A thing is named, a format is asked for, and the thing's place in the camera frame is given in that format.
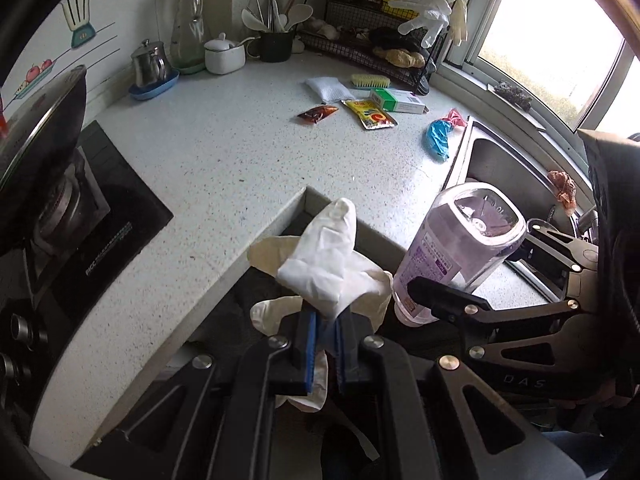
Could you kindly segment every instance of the scrub brush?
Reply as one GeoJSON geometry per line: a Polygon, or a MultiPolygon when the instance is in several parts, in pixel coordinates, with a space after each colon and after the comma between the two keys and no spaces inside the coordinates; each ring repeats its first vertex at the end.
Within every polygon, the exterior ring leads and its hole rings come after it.
{"type": "Polygon", "coordinates": [[[383,75],[353,74],[351,83],[356,88],[388,88],[391,80],[383,75]]]}

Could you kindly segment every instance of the spoon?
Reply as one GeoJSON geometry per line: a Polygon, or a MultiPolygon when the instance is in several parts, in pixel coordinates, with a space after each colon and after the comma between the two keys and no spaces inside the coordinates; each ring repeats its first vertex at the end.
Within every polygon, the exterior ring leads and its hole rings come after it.
{"type": "Polygon", "coordinates": [[[273,28],[276,32],[284,32],[284,26],[280,21],[280,13],[278,12],[278,3],[276,0],[271,0],[271,7],[273,8],[273,28]]]}
{"type": "Polygon", "coordinates": [[[266,25],[263,22],[258,20],[254,15],[252,15],[248,10],[242,9],[242,22],[247,28],[251,30],[258,30],[259,32],[270,32],[266,25]]]}
{"type": "Polygon", "coordinates": [[[291,27],[299,23],[308,20],[314,13],[314,8],[305,4],[295,4],[289,11],[289,21],[287,22],[286,30],[291,30],[291,27]]]}
{"type": "Polygon", "coordinates": [[[249,36],[248,38],[244,38],[240,43],[236,44],[236,46],[244,45],[247,41],[257,40],[257,36],[249,36]]]}

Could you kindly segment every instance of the brown cloth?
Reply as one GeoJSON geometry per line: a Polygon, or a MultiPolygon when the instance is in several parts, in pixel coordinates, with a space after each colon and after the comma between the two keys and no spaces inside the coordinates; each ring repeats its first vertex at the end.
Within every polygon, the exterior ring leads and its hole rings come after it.
{"type": "Polygon", "coordinates": [[[571,216],[574,214],[575,208],[578,207],[577,203],[575,203],[574,180],[565,171],[549,171],[546,176],[556,186],[558,190],[556,198],[562,204],[566,215],[571,216]]]}

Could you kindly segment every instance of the white tiled wall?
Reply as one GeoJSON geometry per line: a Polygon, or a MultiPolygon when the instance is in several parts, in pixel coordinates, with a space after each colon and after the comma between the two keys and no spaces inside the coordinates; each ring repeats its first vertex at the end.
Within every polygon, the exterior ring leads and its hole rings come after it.
{"type": "MultiPolygon", "coordinates": [[[[0,89],[6,118],[11,117],[35,88],[69,67],[87,66],[87,100],[90,102],[116,78],[130,79],[130,54],[145,38],[160,39],[167,52],[169,50],[176,0],[85,0],[84,6],[83,0],[78,0],[81,22],[88,21],[96,34],[76,48],[72,48],[72,32],[62,9],[65,3],[63,0],[56,6],[40,25],[0,89]],[[42,67],[46,60],[53,63],[51,70],[27,86],[27,72],[33,66],[42,67]]],[[[70,0],[72,8],[75,3],[76,0],[70,0]]]]}

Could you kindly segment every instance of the person's hand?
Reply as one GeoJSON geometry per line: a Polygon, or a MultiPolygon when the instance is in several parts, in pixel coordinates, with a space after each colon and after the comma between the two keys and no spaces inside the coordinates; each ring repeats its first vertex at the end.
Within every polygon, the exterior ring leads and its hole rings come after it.
{"type": "MultiPolygon", "coordinates": [[[[638,393],[638,388],[640,386],[636,386],[635,394],[638,393]]],[[[555,399],[551,401],[553,404],[558,406],[559,408],[564,408],[566,410],[573,410],[576,406],[580,406],[582,404],[591,404],[592,402],[596,402],[602,407],[606,408],[608,406],[612,406],[614,408],[624,408],[628,403],[631,402],[631,397],[621,397],[616,395],[616,380],[609,379],[605,383],[602,383],[600,389],[595,392],[591,397],[587,399],[580,400],[559,400],[555,399]]]]}

